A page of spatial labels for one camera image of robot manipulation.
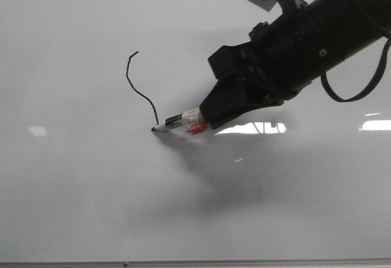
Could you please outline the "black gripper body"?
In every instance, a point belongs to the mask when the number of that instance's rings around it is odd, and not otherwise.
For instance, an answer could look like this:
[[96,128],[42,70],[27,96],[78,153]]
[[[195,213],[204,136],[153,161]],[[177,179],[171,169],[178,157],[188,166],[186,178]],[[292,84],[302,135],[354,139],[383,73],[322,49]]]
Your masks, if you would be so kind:
[[250,41],[221,46],[208,61],[214,101],[290,100],[329,68],[327,8],[310,4],[259,23]]

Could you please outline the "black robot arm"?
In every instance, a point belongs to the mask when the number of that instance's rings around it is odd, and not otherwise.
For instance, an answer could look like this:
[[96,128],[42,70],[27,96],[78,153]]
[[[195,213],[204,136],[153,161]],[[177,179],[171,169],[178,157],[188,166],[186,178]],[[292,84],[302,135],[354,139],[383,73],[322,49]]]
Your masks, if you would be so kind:
[[265,107],[280,106],[316,78],[390,37],[390,0],[248,0],[282,14],[258,23],[250,40],[208,59],[217,83],[200,105],[212,128]]

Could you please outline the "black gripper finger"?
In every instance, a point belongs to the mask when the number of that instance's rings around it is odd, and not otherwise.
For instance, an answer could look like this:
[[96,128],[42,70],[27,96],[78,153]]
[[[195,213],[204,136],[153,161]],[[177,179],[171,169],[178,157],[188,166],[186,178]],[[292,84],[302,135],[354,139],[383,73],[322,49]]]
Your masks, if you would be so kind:
[[284,103],[285,91],[263,74],[215,73],[217,83],[199,106],[216,129],[247,112]]

